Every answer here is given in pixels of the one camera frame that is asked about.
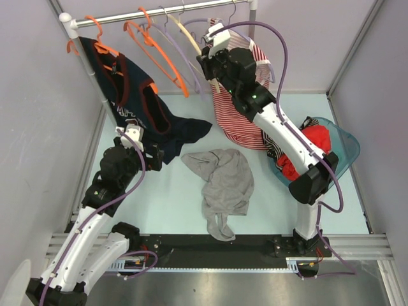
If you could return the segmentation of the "navy blue tank top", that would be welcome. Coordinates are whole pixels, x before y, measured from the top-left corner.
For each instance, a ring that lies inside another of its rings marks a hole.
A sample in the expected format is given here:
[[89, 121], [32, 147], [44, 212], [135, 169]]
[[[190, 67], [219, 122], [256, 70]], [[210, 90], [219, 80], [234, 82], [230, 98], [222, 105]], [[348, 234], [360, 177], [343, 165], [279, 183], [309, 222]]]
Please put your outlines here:
[[196, 143], [209, 133], [211, 123], [172, 114], [151, 87], [154, 80], [124, 54], [100, 54], [96, 40], [80, 37], [80, 41], [116, 125], [141, 126], [144, 146], [158, 145], [164, 152], [163, 163], [179, 156], [183, 145]]

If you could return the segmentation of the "teal translucent plastic basket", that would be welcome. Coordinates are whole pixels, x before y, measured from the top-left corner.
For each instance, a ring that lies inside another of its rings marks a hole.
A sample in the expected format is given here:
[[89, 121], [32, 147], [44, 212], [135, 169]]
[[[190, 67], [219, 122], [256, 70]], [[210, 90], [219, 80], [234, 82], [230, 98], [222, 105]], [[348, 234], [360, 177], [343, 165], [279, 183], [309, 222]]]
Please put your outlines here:
[[[360, 143], [347, 131], [344, 131], [332, 121], [323, 117], [314, 117], [319, 121], [319, 125], [324, 126], [330, 133], [331, 151], [337, 155], [339, 162], [337, 164], [335, 175], [340, 178], [344, 172], [352, 165], [360, 155]], [[268, 162], [273, 174], [287, 187], [292, 181], [289, 181], [276, 167], [275, 161], [268, 157]]]

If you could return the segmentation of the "cream plastic hanger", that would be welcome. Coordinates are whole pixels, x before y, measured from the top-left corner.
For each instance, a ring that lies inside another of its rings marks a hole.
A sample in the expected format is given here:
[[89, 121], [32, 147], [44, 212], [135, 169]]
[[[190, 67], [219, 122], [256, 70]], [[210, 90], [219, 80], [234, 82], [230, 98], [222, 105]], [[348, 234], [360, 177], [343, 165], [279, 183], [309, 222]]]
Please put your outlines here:
[[[197, 55], [201, 55], [201, 48], [197, 44], [196, 40], [192, 37], [191, 33], [181, 23], [181, 17], [180, 16], [181, 16], [181, 14], [183, 14], [185, 12], [185, 3], [184, 3], [183, 0], [181, 0], [181, 3], [182, 3], [182, 11], [179, 13], [179, 16], [177, 18], [175, 18], [173, 15], [170, 15], [170, 19], [178, 26], [180, 31], [187, 37], [187, 39], [189, 40], [189, 42], [191, 43], [191, 45], [195, 49]], [[211, 80], [211, 81], [208, 81], [208, 82], [210, 83], [210, 85], [213, 85], [215, 87], [217, 93], [220, 93], [220, 87], [219, 87], [219, 84], [218, 84], [217, 80], [214, 79], [214, 80]]]

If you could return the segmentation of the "red garment in basket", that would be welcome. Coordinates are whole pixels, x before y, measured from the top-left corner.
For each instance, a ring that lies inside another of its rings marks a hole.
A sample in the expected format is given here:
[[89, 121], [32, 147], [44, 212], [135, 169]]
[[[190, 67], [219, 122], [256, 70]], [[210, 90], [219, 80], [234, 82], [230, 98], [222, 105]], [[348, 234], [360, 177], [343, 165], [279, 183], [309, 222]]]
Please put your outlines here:
[[[319, 124], [315, 124], [307, 127], [301, 127], [300, 130], [314, 145], [319, 147], [325, 154], [330, 153], [330, 151], [332, 150], [332, 146], [330, 133], [327, 128]], [[285, 153], [280, 155], [275, 165], [289, 181], [294, 181], [300, 176]]]

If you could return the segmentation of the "orange hanger with navy top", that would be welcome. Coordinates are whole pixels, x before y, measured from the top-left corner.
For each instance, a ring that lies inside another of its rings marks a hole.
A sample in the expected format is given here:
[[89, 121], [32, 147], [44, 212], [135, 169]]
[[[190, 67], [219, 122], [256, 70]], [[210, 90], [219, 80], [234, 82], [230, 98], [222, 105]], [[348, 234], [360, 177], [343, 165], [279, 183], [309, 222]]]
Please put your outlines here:
[[[94, 48], [98, 51], [98, 53], [99, 54], [111, 54], [111, 55], [114, 55], [114, 56], [118, 57], [119, 56], [118, 51], [114, 50], [113, 48], [108, 47], [107, 45], [104, 45], [101, 42], [101, 36], [103, 35], [103, 30], [102, 30], [102, 27], [101, 27], [100, 23], [93, 16], [86, 15], [85, 18], [88, 19], [88, 20], [93, 21], [95, 23], [95, 25], [97, 26], [98, 30], [99, 30], [99, 33], [96, 35], [96, 42], [94, 44]], [[73, 40], [69, 40], [67, 42], [66, 51], [67, 51], [68, 54], [71, 51], [74, 51], [74, 53], [76, 55], [79, 55], [79, 52], [76, 49], [76, 46], [75, 46]], [[112, 66], [104, 65], [104, 67], [108, 71], [111, 71], [113, 75], [118, 74], [120, 76], [123, 76], [123, 73], [117, 71], [117, 65], [116, 64], [113, 64]]]

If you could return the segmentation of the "empty lilac plastic hanger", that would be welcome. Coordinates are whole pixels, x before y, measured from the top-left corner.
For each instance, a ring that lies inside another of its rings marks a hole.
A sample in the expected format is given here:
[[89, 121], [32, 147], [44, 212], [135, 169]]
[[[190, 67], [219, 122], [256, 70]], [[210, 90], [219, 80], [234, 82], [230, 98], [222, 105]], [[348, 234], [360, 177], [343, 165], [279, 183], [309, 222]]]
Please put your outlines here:
[[[179, 45], [177, 44], [177, 42], [173, 39], [173, 37], [171, 36], [171, 34], [167, 31], [166, 25], [168, 23], [168, 20], [170, 19], [170, 15], [168, 14], [168, 12], [166, 11], [166, 8], [162, 7], [162, 6], [158, 6], [158, 10], [160, 10], [166, 17], [165, 23], [161, 26], [160, 24], [157, 24], [154, 21], [153, 17], [150, 17], [151, 21], [152, 21], [152, 26], [154, 27], [163, 37], [163, 39], [159, 39], [160, 42], [164, 42], [167, 41], [168, 42], [168, 49], [164, 50], [163, 47], [160, 45], [160, 47], [166, 52], [166, 54], [168, 55], [168, 57], [171, 59], [171, 57], [174, 57], [175, 54], [178, 54], [184, 64], [188, 67], [188, 70], [190, 71], [190, 76], [186, 77], [182, 74], [182, 72], [177, 68], [177, 66], [175, 65], [175, 67], [179, 70], [180, 74], [182, 75], [182, 78], [185, 82], [185, 84], [188, 86], [191, 86], [191, 89], [200, 95], [201, 99], [203, 99], [204, 95], [203, 95], [203, 89], [201, 88], [201, 84], [200, 81], [198, 80], [197, 77], [197, 73], [198, 70], [197, 68], [192, 64], [192, 62], [186, 57], [185, 53], [183, 52], [183, 50], [179, 47]], [[159, 61], [163, 66], [166, 66], [165, 60]]]

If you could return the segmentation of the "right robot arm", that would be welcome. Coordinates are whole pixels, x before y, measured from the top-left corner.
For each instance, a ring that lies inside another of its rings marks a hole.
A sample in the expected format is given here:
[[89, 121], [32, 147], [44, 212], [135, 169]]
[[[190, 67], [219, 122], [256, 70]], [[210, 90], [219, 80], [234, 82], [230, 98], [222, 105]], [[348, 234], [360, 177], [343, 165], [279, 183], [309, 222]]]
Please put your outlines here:
[[205, 78], [217, 80], [231, 95], [235, 109], [270, 136], [292, 162], [299, 177], [288, 189], [298, 203], [298, 217], [289, 248], [300, 256], [314, 253], [322, 234], [318, 202], [335, 179], [337, 155], [314, 145], [282, 113], [279, 99], [256, 80], [256, 61], [250, 50], [206, 46], [197, 61]]

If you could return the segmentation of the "red white striped tank top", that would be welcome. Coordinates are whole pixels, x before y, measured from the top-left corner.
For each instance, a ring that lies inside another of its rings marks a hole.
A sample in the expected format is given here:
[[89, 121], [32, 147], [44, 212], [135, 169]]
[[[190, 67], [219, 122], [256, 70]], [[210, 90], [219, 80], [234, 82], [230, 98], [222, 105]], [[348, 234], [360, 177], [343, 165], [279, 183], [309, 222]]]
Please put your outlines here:
[[[229, 34], [228, 50], [237, 47], [250, 50], [256, 61], [256, 81], [269, 88], [269, 85], [275, 82], [275, 75], [267, 56], [251, 38], [233, 30], [229, 30]], [[265, 151], [263, 132], [235, 109], [227, 90], [216, 80], [211, 81], [210, 88], [215, 118], [226, 137], [241, 147]]]

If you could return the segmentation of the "metal clothes rail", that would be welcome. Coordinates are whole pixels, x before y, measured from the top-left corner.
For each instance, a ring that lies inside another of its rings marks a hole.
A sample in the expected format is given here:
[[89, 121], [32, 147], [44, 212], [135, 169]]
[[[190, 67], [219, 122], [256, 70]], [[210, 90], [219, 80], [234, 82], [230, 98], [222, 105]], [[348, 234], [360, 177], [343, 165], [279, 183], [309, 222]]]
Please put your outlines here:
[[[236, 5], [237, 3], [238, 1], [207, 1], [207, 2], [201, 2], [201, 3], [185, 4], [185, 12], [194, 11], [194, 10], [202, 10], [202, 9], [213, 8], [213, 7], [227, 6], [230, 4]], [[73, 40], [76, 46], [76, 49], [79, 52], [78, 56], [85, 68], [85, 71], [87, 72], [88, 76], [90, 77], [92, 81], [92, 84], [101, 100], [103, 108], [107, 112], [109, 112], [110, 108], [108, 105], [108, 98], [103, 94], [102, 87], [99, 86], [98, 81], [96, 80], [96, 73], [94, 69], [91, 67], [91, 64], [88, 58], [85, 56], [85, 51], [79, 39], [79, 34], [78, 34], [79, 29], [84, 28], [84, 27], [96, 26], [95, 23], [86, 18], [84, 18], [83, 20], [73, 19], [69, 13], [62, 11], [62, 7], [59, 4], [57, 5], [57, 9], [58, 9], [57, 16], [59, 18], [59, 21], [61, 22], [64, 30], [66, 31], [68, 38], [70, 40]], [[150, 17], [164, 15], [157, 8], [152, 9], [152, 10], [146, 10], [146, 11]], [[182, 4], [180, 6], [167, 7], [166, 11], [168, 12], [169, 15], [173, 15], [174, 13], [180, 13], [182, 11]], [[136, 12], [125, 13], [121, 15], [110, 15], [110, 16], [99, 17], [95, 19], [102, 26], [103, 24], [113, 24], [113, 23], [118, 23], [118, 22], [125, 23], [125, 21], [128, 21], [128, 20], [134, 21], [136, 19], [141, 19], [141, 18], [145, 18], [145, 17], [142, 12], [137, 10]]]

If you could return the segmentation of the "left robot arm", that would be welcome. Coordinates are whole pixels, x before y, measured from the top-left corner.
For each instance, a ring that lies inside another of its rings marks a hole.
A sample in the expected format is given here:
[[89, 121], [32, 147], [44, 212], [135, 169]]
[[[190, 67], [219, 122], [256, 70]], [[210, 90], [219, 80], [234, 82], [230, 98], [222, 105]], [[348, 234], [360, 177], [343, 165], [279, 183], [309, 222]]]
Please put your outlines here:
[[95, 283], [123, 256], [141, 257], [141, 273], [157, 264], [157, 254], [142, 245], [140, 230], [125, 222], [113, 226], [96, 252], [91, 249], [102, 227], [135, 190], [129, 185], [136, 174], [159, 171], [163, 155], [157, 145], [139, 150], [116, 142], [105, 150], [62, 247], [42, 275], [28, 283], [25, 293], [33, 305], [85, 305]]

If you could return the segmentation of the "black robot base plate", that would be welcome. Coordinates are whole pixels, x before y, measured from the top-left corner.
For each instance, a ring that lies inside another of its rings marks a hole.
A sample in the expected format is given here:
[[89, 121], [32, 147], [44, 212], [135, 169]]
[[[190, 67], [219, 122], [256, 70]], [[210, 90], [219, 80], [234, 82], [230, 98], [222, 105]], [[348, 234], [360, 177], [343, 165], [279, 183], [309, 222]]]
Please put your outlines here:
[[237, 235], [232, 242], [222, 242], [210, 235], [126, 234], [130, 251], [142, 251], [141, 262], [170, 269], [268, 269], [285, 268], [287, 258], [317, 267], [329, 256], [320, 239], [301, 242], [282, 235]]

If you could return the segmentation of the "empty orange plastic hanger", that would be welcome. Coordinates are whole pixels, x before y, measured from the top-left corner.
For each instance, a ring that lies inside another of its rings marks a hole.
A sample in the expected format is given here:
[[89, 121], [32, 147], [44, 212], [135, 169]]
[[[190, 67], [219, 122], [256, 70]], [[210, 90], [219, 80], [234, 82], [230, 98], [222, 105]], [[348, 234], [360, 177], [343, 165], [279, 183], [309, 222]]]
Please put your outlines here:
[[[166, 75], [166, 77], [171, 80], [171, 82], [178, 87], [185, 98], [189, 97], [189, 91], [187, 85], [185, 84], [182, 75], [179, 70], [175, 67], [174, 63], [168, 57], [166, 52], [160, 47], [160, 45], [153, 39], [150, 35], [149, 30], [152, 26], [152, 21], [146, 9], [139, 6], [138, 11], [142, 12], [147, 20], [146, 27], [142, 27], [136, 22], [125, 21], [123, 25], [123, 31], [126, 32], [132, 40], [141, 48], [144, 54]], [[157, 51], [161, 58], [165, 60], [166, 66], [163, 66], [149, 51], [150, 49]]]

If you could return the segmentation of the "black white striped garment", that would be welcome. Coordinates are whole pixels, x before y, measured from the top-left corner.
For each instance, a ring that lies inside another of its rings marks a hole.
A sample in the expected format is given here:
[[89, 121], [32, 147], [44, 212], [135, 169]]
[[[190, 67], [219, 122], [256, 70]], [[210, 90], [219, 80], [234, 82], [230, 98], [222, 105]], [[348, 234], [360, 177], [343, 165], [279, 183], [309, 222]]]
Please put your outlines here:
[[[302, 125], [299, 127], [300, 131], [303, 131], [306, 128], [316, 126], [319, 124], [319, 121], [316, 118], [307, 116]], [[267, 156], [272, 158], [275, 162], [284, 155], [282, 149], [277, 145], [277, 143], [267, 135], [266, 132], [262, 131], [262, 140], [263, 145], [267, 148]]]

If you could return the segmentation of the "grey tank top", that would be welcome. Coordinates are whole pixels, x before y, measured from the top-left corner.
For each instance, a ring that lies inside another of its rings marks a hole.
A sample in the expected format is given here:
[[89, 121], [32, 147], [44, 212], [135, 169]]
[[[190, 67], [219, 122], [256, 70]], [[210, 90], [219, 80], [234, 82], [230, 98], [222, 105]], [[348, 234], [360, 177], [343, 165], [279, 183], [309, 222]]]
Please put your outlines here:
[[201, 210], [208, 234], [222, 242], [234, 241], [228, 217], [247, 215], [254, 192], [254, 176], [246, 157], [237, 149], [215, 149], [184, 154], [181, 160], [205, 181]]

